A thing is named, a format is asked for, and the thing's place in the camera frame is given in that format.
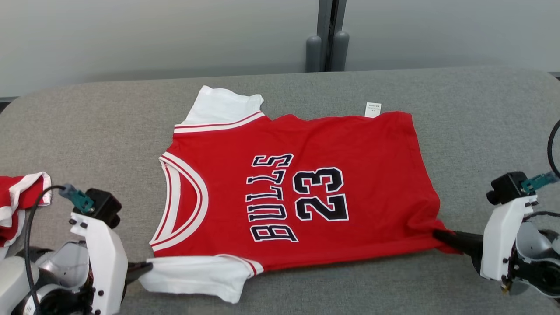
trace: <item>clothing tag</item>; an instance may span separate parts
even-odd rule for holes
[[[365,117],[375,118],[381,113],[381,104],[379,103],[366,103],[366,113]]]
[[[35,314],[35,303],[33,302],[33,297],[29,297],[24,306],[24,315]]]

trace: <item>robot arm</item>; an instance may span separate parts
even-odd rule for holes
[[[487,193],[490,203],[501,205],[492,212],[483,235],[438,230],[434,237],[471,256],[477,273],[499,281],[503,291],[518,294],[532,286],[559,298],[558,234],[539,231],[527,221],[541,214],[533,213],[533,206],[538,205],[536,187],[557,181],[552,172],[531,179],[523,172],[507,173],[493,180],[494,190]]]
[[[76,206],[69,220],[71,232],[85,242],[68,242],[56,252],[32,248],[39,312],[30,294],[24,252],[0,262],[0,315],[115,314],[126,286],[152,268],[150,263],[128,262],[113,231],[120,222],[117,212],[121,205],[111,193],[91,188],[84,194],[71,185],[65,187],[60,194]]]

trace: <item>gray table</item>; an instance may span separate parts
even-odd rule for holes
[[[262,110],[271,118],[362,115],[368,101],[382,103],[382,112],[412,113],[441,197],[440,218],[451,229],[473,233],[483,231],[492,212],[485,197],[492,179],[512,170],[548,170],[546,141],[560,118],[559,82],[544,72],[511,68],[102,82],[35,92],[8,106],[0,115],[0,174],[44,170],[54,183],[112,192],[124,206],[116,232],[129,259],[151,257],[148,241],[166,187],[157,157],[204,84],[262,94]],[[555,189],[539,194],[541,210],[556,210]],[[70,210],[61,198],[40,209],[32,244],[57,247],[73,238]],[[558,222],[551,224],[560,230]],[[496,282],[475,273],[469,257],[438,251],[271,272],[247,281],[237,305],[201,295],[150,294],[139,284],[122,304],[123,314],[555,312],[535,290],[503,296]]]

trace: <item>red and white fabric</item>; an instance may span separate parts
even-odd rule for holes
[[[144,288],[236,303],[262,272],[446,249],[410,114],[272,120],[262,102],[204,86],[175,126]]]
[[[25,209],[33,206],[37,197],[51,186],[45,172],[25,176],[0,176],[0,260],[6,257],[8,247],[21,234]],[[50,204],[52,194],[46,193],[39,206]]]

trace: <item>wall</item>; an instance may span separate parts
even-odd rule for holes
[[[560,71],[557,0],[347,0],[346,70],[503,64]]]
[[[319,0],[2,0],[0,98],[105,80],[302,72]]]

